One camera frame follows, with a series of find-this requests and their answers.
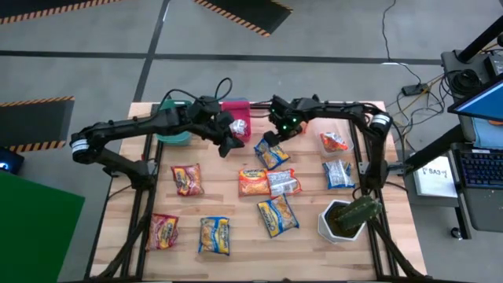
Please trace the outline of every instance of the green panel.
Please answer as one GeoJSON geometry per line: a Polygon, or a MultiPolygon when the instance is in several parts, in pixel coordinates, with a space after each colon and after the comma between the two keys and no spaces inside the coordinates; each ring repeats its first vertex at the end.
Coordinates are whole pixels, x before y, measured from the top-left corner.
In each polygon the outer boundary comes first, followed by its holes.
{"type": "Polygon", "coordinates": [[[0,172],[3,282],[54,283],[84,198],[0,172]]]}

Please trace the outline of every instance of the white pot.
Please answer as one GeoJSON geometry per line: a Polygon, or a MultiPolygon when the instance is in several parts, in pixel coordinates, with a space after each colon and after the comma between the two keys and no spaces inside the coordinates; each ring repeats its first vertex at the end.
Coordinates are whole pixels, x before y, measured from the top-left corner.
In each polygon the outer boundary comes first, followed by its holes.
{"type": "Polygon", "coordinates": [[[327,239],[327,241],[332,242],[333,244],[339,243],[339,242],[345,242],[345,241],[354,241],[358,238],[358,235],[362,232],[363,227],[365,227],[365,223],[363,223],[360,226],[360,229],[358,229],[358,232],[354,235],[354,237],[341,237],[341,236],[336,236],[330,231],[329,224],[325,220],[325,214],[329,211],[331,206],[333,206],[335,203],[340,203],[340,204],[349,204],[349,201],[345,200],[332,200],[332,202],[329,204],[329,206],[323,211],[319,216],[318,216],[318,233],[323,236],[323,238],[327,239]]]}

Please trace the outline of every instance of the gray floor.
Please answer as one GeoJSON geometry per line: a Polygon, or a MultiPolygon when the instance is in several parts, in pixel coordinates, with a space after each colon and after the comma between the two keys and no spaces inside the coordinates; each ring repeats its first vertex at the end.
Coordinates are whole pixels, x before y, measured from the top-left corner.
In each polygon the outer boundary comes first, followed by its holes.
{"type": "MultiPolygon", "coordinates": [[[[295,12],[268,39],[230,23],[189,0],[171,0],[157,53],[385,57],[380,33],[392,0],[281,0],[295,12]]],[[[0,26],[0,50],[146,53],[162,0],[130,0],[97,8],[0,26]]],[[[439,59],[463,48],[503,12],[498,0],[398,0],[387,15],[392,57],[439,59]]],[[[71,131],[126,116],[143,60],[0,57],[0,102],[75,95],[71,131]]],[[[410,66],[424,81],[439,66],[410,66]]],[[[230,76],[233,96],[262,100],[318,94],[338,101],[386,101],[416,80],[403,67],[382,64],[315,64],[221,61],[154,61],[143,101],[159,101],[170,88],[211,94],[230,76]]],[[[406,98],[403,104],[411,99],[406,98]]],[[[457,117],[444,114],[409,135],[421,149],[450,129],[457,117]]],[[[109,148],[118,150],[119,143],[109,148]]],[[[79,280],[101,216],[110,179],[99,166],[72,162],[69,148],[27,153],[22,175],[86,198],[60,281],[79,280]]],[[[412,205],[428,273],[436,278],[497,282],[503,269],[503,235],[473,232],[455,241],[452,208],[412,205]]]]}

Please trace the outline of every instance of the wooden tabletop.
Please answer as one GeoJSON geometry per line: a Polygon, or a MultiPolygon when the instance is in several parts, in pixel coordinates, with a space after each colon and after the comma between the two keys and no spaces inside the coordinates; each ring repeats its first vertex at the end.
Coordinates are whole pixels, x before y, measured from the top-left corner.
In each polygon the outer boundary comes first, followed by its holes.
{"type": "MultiPolygon", "coordinates": [[[[384,103],[373,102],[383,108],[384,103]]],[[[147,116],[152,103],[133,103],[129,117],[147,116]]],[[[281,143],[283,150],[292,157],[279,169],[293,168],[303,191],[288,197],[292,210],[299,221],[299,229],[291,229],[270,238],[263,219],[256,207],[268,196],[238,197],[238,171],[262,168],[254,154],[253,146],[265,131],[274,126],[267,118],[253,119],[251,141],[243,149],[233,149],[224,159],[218,148],[209,141],[193,136],[187,147],[164,146],[157,184],[154,213],[177,215],[179,236],[174,247],[162,251],[148,252],[145,261],[144,280],[165,281],[251,281],[281,280],[364,280],[375,279],[369,235],[365,228],[354,242],[331,244],[317,232],[318,215],[331,200],[352,200],[351,189],[327,190],[325,173],[321,163],[327,161],[319,154],[314,139],[315,126],[327,130],[337,127],[348,130],[346,120],[313,120],[303,135],[281,143]],[[200,197],[180,197],[176,194],[170,166],[200,164],[202,186],[205,194],[200,197]],[[200,218],[222,215],[230,218],[230,256],[214,253],[197,253],[200,218]]],[[[145,136],[123,140],[120,154],[139,160],[145,136]]],[[[364,158],[365,146],[361,145],[364,158]]],[[[386,160],[397,160],[391,135],[387,139],[386,160]]],[[[355,163],[353,154],[337,158],[355,163]]],[[[358,176],[353,166],[352,177],[358,186],[358,176]]],[[[391,176],[388,181],[403,185],[399,177],[391,176]]],[[[127,186],[126,178],[112,183],[111,193],[127,186]]],[[[422,273],[426,273],[417,233],[410,211],[406,192],[394,187],[383,188],[387,219],[391,236],[405,257],[422,273]]],[[[126,240],[127,228],[134,199],[134,191],[127,189],[115,195],[105,212],[92,274],[103,271],[126,240]]],[[[136,266],[139,241],[132,256],[131,266],[136,266]]],[[[384,244],[379,241],[385,274],[389,274],[384,244]]]]}

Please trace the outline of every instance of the blue snack bag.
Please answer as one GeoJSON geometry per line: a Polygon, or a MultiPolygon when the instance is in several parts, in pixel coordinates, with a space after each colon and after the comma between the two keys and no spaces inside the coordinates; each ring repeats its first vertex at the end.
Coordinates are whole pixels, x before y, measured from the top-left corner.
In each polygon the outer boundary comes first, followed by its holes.
{"type": "Polygon", "coordinates": [[[293,214],[285,194],[273,200],[259,202],[257,206],[262,214],[270,237],[276,237],[293,227],[299,228],[299,222],[293,214]]]}
{"type": "Polygon", "coordinates": [[[279,145],[269,147],[265,139],[262,139],[254,149],[255,154],[268,170],[273,170],[290,159],[290,156],[279,145]]]}
{"type": "Polygon", "coordinates": [[[205,251],[230,255],[228,218],[213,216],[201,219],[199,249],[197,252],[205,251]]]}
{"type": "Polygon", "coordinates": [[[351,164],[342,160],[325,162],[322,164],[328,181],[328,189],[354,188],[351,178],[351,164]]]}

